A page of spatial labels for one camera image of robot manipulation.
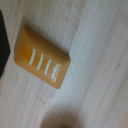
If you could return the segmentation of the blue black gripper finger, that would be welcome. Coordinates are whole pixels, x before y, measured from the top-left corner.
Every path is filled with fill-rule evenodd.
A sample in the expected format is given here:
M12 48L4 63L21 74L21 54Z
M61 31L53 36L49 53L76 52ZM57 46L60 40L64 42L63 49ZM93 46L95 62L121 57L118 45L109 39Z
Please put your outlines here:
M10 46L9 46L3 14L2 11L0 10L0 77L4 72L4 68L7 63L9 55L10 55Z

